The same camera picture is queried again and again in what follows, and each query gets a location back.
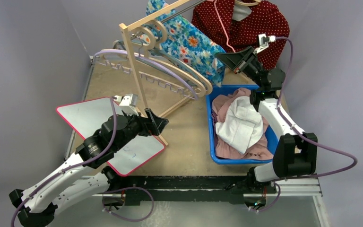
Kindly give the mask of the pink wire hanger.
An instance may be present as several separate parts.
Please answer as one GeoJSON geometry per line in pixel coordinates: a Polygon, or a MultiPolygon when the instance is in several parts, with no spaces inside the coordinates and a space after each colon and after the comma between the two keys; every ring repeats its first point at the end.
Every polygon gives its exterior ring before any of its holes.
{"type": "Polygon", "coordinates": [[[217,0],[214,0],[213,2],[214,2],[214,9],[215,9],[216,15],[218,17],[219,23],[221,25],[221,28],[222,28],[222,30],[224,32],[224,35],[225,35],[225,38],[226,38],[226,46],[228,46],[234,53],[236,53],[236,50],[229,44],[229,36],[228,36],[228,33],[227,33],[226,28],[225,28],[225,26],[223,24],[223,21],[222,21],[222,18],[220,16],[220,13],[219,13],[219,11],[217,9],[217,5],[216,5],[217,0]]]}

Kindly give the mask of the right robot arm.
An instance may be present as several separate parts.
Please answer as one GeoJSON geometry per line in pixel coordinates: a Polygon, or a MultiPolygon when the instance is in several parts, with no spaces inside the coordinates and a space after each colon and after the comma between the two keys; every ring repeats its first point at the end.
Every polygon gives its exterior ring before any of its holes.
{"type": "Polygon", "coordinates": [[[250,171],[246,180],[251,192],[259,192],[265,182],[289,177],[310,176],[315,173],[317,136],[296,126],[279,104],[286,73],[278,68],[263,68],[257,57],[258,49],[248,47],[235,53],[217,53],[216,57],[229,69],[248,76],[258,88],[250,95],[255,110],[269,123],[278,138],[273,160],[250,171]]]}

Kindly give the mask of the pink pleated skirt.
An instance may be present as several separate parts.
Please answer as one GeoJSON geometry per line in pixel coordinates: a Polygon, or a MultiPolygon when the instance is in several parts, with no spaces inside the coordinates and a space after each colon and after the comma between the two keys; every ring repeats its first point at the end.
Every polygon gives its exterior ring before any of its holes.
{"type": "MultiPolygon", "coordinates": [[[[225,115],[231,102],[237,97],[248,96],[250,97],[251,90],[240,87],[233,91],[233,93],[224,95],[217,95],[211,103],[211,112],[217,115],[217,122],[224,122],[225,115]]],[[[244,154],[239,153],[234,148],[230,147],[222,139],[218,138],[215,155],[223,159],[255,159],[255,160],[269,160],[273,158],[273,154],[268,150],[268,140],[265,132],[269,127],[268,121],[262,116],[264,133],[261,139],[252,147],[248,148],[244,154]]]]}

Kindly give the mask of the cream wooden hanger front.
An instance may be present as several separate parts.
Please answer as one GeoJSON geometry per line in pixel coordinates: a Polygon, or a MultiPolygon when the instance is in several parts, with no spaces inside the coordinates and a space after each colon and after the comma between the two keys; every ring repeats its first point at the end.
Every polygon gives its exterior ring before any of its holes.
{"type": "Polygon", "coordinates": [[[114,41],[112,49],[95,53],[92,63],[132,74],[142,98],[146,97],[142,79],[194,100],[212,92],[213,86],[207,78],[190,65],[160,50],[160,44],[168,38],[168,32],[161,22],[151,20],[134,29],[121,24],[121,31],[124,38],[114,41]],[[137,62],[175,78],[179,84],[138,70],[137,62]]]}

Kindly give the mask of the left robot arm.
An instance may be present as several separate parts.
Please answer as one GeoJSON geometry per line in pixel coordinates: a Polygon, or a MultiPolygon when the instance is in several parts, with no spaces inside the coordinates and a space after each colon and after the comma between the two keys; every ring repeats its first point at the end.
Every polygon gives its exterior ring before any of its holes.
{"type": "Polygon", "coordinates": [[[34,186],[13,190],[9,198],[16,211],[10,226],[13,227],[18,220],[23,227],[45,227],[65,209],[93,194],[119,192],[122,180],[110,168],[105,168],[87,182],[74,182],[112,159],[136,137],[159,136],[168,119],[155,115],[150,108],[146,108],[145,113],[146,117],[135,111],[113,110],[107,121],[61,166],[34,186]]]}

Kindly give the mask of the white cloth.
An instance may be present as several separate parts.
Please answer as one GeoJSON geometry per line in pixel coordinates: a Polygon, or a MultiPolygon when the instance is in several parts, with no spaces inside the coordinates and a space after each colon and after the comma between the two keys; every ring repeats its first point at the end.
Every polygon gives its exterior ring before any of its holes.
{"type": "Polygon", "coordinates": [[[244,154],[264,133],[263,120],[248,96],[237,97],[227,109],[224,122],[215,124],[216,134],[230,147],[244,154]]]}

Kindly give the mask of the teal hanger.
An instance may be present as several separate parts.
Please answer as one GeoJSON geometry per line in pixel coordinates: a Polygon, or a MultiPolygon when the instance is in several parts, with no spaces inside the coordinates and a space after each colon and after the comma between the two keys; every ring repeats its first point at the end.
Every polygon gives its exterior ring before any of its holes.
{"type": "Polygon", "coordinates": [[[183,83],[188,83],[190,81],[195,86],[198,86],[199,82],[203,83],[207,80],[190,65],[172,57],[160,49],[160,43],[163,43],[168,37],[168,32],[163,23],[158,20],[151,20],[147,24],[143,24],[134,30],[137,31],[137,33],[135,33],[137,38],[139,38],[139,34],[142,33],[150,39],[148,44],[143,41],[140,43],[132,43],[145,51],[144,55],[141,55],[139,52],[135,54],[135,57],[139,62],[177,78],[183,83]]]}

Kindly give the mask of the blue floral garment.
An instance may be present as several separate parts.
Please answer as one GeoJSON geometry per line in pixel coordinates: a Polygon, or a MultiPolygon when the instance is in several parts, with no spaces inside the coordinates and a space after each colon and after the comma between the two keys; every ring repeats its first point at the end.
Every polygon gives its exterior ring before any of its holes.
{"type": "Polygon", "coordinates": [[[215,55],[225,53],[225,50],[183,16],[175,16],[163,22],[163,25],[169,39],[161,43],[161,49],[188,63],[213,86],[220,87],[225,76],[225,65],[215,55]]]}

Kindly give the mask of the cream wooden hanger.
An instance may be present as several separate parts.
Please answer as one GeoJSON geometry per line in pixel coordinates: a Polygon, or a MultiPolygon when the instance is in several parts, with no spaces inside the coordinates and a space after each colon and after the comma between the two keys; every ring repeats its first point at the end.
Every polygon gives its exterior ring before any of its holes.
{"type": "Polygon", "coordinates": [[[168,38],[168,32],[161,22],[151,20],[134,29],[121,24],[121,31],[124,38],[114,41],[112,49],[95,53],[92,63],[132,74],[142,98],[146,97],[142,79],[194,100],[212,92],[213,86],[207,78],[190,65],[160,50],[160,44],[168,38]],[[137,62],[175,78],[179,84],[138,70],[137,62]]]}
{"type": "Polygon", "coordinates": [[[161,43],[168,40],[166,27],[157,20],[151,20],[139,27],[141,35],[138,39],[145,51],[145,58],[158,62],[166,69],[155,67],[156,69],[177,78],[191,93],[191,98],[198,99],[212,92],[211,82],[201,75],[188,63],[173,57],[161,49],[161,43]]]}

